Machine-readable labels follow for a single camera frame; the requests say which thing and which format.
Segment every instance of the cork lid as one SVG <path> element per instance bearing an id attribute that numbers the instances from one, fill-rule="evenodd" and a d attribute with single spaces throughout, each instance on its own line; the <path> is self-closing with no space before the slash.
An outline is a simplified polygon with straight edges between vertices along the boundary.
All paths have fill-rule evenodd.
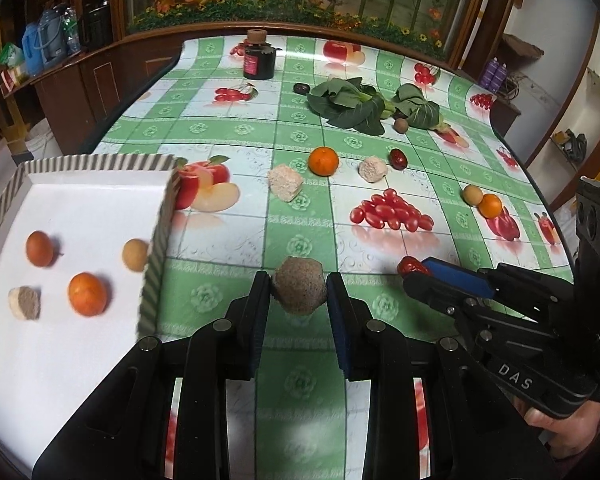
<path id="1" fill-rule="evenodd" d="M 247 30 L 247 41 L 253 44 L 265 43 L 267 41 L 267 31 L 263 28 L 250 28 Z"/>

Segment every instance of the water jug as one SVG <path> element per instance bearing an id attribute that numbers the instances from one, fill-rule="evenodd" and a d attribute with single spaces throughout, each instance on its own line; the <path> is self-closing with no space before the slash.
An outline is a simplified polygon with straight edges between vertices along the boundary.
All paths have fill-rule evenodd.
<path id="1" fill-rule="evenodd" d="M 45 70 L 60 63 L 66 57 L 62 19 L 57 10 L 43 11 L 38 22 L 38 41 L 40 45 L 34 48 L 40 50 Z"/>
<path id="2" fill-rule="evenodd" d="M 35 49 L 36 45 L 40 46 L 40 42 L 38 41 L 38 24 L 29 23 L 24 29 L 24 36 L 22 37 L 22 51 L 30 77 L 40 75 L 44 70 L 42 54 L 40 54 L 39 49 Z"/>

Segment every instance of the bread piece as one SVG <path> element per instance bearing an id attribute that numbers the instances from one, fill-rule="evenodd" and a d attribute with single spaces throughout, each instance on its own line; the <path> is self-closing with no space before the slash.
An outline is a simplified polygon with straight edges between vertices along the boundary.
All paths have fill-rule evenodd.
<path id="1" fill-rule="evenodd" d="M 358 165 L 358 173 L 367 182 L 374 183 L 381 180 L 388 172 L 388 168 L 378 156 L 368 156 Z"/>
<path id="2" fill-rule="evenodd" d="M 287 257 L 272 282 L 274 297 L 289 314 L 306 316 L 327 301 L 322 264 L 312 258 Z"/>
<path id="3" fill-rule="evenodd" d="M 16 319 L 38 319 L 40 295 L 29 286 L 18 286 L 9 291 L 9 308 Z"/>
<path id="4" fill-rule="evenodd" d="M 302 187 L 302 176 L 286 164 L 270 170 L 267 179 L 271 192 L 283 202 L 291 202 Z"/>

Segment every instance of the purple bottle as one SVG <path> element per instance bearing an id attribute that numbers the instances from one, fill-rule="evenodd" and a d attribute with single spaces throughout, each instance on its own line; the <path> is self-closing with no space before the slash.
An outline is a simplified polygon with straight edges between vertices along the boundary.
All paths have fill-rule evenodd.
<path id="1" fill-rule="evenodd" d="M 478 83 L 482 88 L 487 90 L 493 79 L 493 76 L 496 73 L 496 70 L 500 64 L 498 63 L 498 59 L 494 57 L 487 63 L 487 66 L 484 68 L 484 72 L 482 72 L 482 77 L 480 78 L 480 82 Z"/>
<path id="2" fill-rule="evenodd" d="M 489 88 L 487 90 L 493 94 L 497 93 L 502 86 L 503 81 L 507 78 L 507 64 L 504 63 L 498 67 L 496 73 L 493 76 L 493 79 L 489 83 Z"/>

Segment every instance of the bottle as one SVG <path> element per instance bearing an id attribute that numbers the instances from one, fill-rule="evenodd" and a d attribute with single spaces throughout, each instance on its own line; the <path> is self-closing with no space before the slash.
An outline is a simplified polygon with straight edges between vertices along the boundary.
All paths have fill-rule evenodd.
<path id="1" fill-rule="evenodd" d="M 275 65 L 276 49 L 267 43 L 267 31 L 261 28 L 247 30 L 242 67 L 245 78 L 271 79 Z"/>
<path id="2" fill-rule="evenodd" d="M 507 78 L 507 64 L 504 63 L 498 67 L 496 73 L 493 75 L 493 79 L 489 83 L 487 90 L 493 94 L 497 93 L 502 86 L 503 81 Z"/>
<path id="3" fill-rule="evenodd" d="M 496 70 L 499 66 L 500 64 L 498 63 L 497 57 L 491 59 L 490 62 L 487 63 L 487 66 L 484 68 L 484 72 L 482 72 L 482 77 L 480 78 L 480 82 L 478 83 L 478 85 L 480 85 L 485 90 L 488 90 L 489 83 L 491 83 L 491 79 L 493 79 L 493 76 L 495 75 Z"/>

